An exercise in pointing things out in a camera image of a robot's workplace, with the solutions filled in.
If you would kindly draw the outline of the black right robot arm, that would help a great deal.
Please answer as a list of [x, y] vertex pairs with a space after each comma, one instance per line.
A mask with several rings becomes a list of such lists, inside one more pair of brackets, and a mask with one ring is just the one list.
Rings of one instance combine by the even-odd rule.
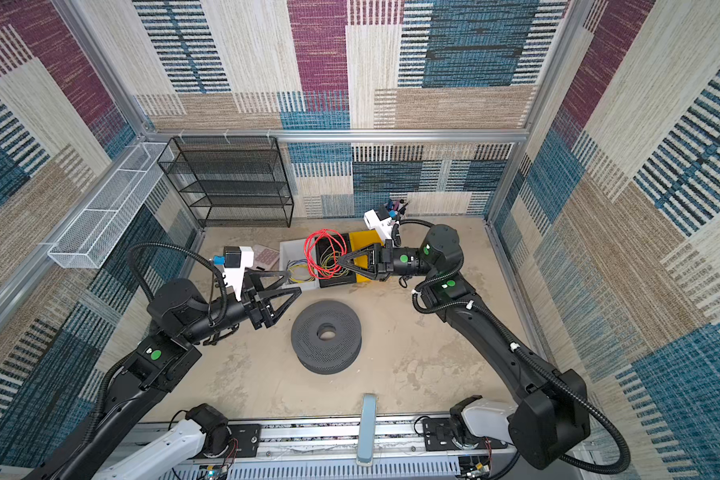
[[[573, 370], [561, 372], [539, 357], [488, 308], [461, 273], [465, 258], [454, 228], [421, 224], [427, 232], [417, 248], [401, 245], [397, 222], [382, 228], [381, 243], [358, 250], [349, 249], [339, 233], [329, 230], [325, 237], [338, 244], [331, 268], [377, 281], [420, 278], [411, 291], [413, 308], [451, 326], [498, 373], [516, 403], [504, 420], [507, 441], [531, 466], [543, 470], [561, 460], [595, 474], [624, 472], [631, 463], [626, 439], [589, 401], [583, 378]], [[609, 464], [586, 462], [569, 453], [590, 436], [592, 421], [617, 447], [618, 457]]]

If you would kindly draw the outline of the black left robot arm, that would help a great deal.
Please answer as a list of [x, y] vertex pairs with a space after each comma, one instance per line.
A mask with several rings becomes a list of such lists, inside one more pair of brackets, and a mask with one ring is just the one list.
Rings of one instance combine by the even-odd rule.
[[104, 375], [92, 411], [40, 466], [31, 479], [91, 479], [140, 420], [182, 381], [200, 359], [200, 345], [215, 345], [236, 332], [240, 323], [270, 328], [300, 296], [287, 288], [285, 272], [273, 272], [273, 283], [263, 286], [266, 272], [237, 265], [234, 279], [198, 253], [178, 245], [156, 242], [208, 269], [220, 295], [205, 300], [187, 278], [174, 279], [157, 291], [149, 288], [137, 267], [140, 253], [150, 243], [128, 251], [128, 267], [145, 290], [151, 317], [148, 335]]

